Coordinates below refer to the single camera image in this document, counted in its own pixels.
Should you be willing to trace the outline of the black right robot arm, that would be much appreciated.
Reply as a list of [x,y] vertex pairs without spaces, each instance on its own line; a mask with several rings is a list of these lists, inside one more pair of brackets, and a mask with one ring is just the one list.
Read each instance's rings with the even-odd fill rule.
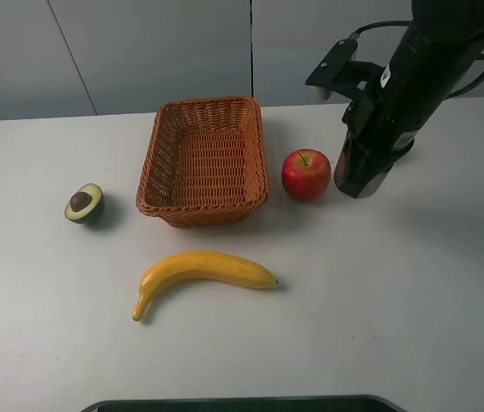
[[414,1],[408,25],[389,63],[352,62],[358,35],[332,48],[337,70],[358,68],[342,120],[348,127],[334,173],[337,188],[369,197],[484,50],[484,1]]

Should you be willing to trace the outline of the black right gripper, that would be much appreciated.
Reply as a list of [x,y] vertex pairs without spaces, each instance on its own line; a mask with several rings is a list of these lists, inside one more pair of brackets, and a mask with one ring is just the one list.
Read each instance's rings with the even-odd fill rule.
[[463,43],[429,39],[412,23],[383,73],[343,115],[348,131],[334,183],[357,199],[362,189],[414,145],[440,104],[484,80],[484,33]]

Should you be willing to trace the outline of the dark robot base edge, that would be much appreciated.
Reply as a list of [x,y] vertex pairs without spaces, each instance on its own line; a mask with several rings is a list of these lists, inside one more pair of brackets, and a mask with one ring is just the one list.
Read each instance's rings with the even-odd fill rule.
[[108,400],[83,411],[403,411],[372,395]]

